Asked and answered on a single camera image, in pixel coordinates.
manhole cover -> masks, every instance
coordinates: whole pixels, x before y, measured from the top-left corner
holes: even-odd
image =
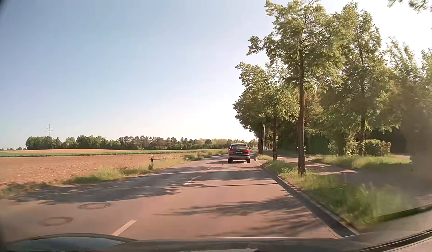
[[[110,203],[89,203],[89,204],[84,204],[84,205],[80,205],[78,206],[78,208],[80,209],[85,209],[85,210],[93,210],[93,209],[103,209],[106,207],[109,207]]]
[[[71,222],[73,218],[70,217],[53,217],[42,220],[39,222],[40,226],[61,226]]]

car hood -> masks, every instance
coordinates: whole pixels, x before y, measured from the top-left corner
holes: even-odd
[[[8,251],[102,251],[102,252],[179,252],[179,251],[358,251],[370,246],[376,233],[343,238],[236,237],[200,240],[139,241],[105,234],[57,234],[34,237],[7,245]]]

windshield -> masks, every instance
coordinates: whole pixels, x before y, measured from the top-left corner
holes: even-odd
[[[427,230],[432,1],[0,1],[2,241]]]

dark suv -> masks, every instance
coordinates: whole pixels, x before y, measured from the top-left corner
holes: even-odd
[[[245,160],[250,163],[250,150],[245,143],[233,143],[229,149],[229,163],[233,160]]]

treeline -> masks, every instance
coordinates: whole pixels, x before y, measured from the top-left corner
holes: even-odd
[[[14,148],[7,148],[6,150],[7,151],[21,151],[21,150],[26,150],[26,148],[23,149],[22,147],[18,147],[15,150],[14,150]]]
[[[305,152],[387,152],[390,145],[366,141],[376,138],[432,166],[432,48],[417,58],[395,37],[382,47],[371,14],[353,2],[333,14],[319,0],[267,0],[265,8],[273,29],[249,39],[248,55],[265,52],[269,63],[236,66],[245,90],[234,104],[260,152],[265,134],[275,159],[277,146],[298,152],[304,174]]]
[[[257,145],[257,140],[248,143],[244,140],[230,139],[188,139],[175,137],[124,136],[117,140],[107,140],[102,136],[69,137],[62,142],[58,137],[30,136],[26,140],[28,150],[42,149],[111,149],[111,150],[180,150],[180,149],[219,149],[228,148],[233,143]]]

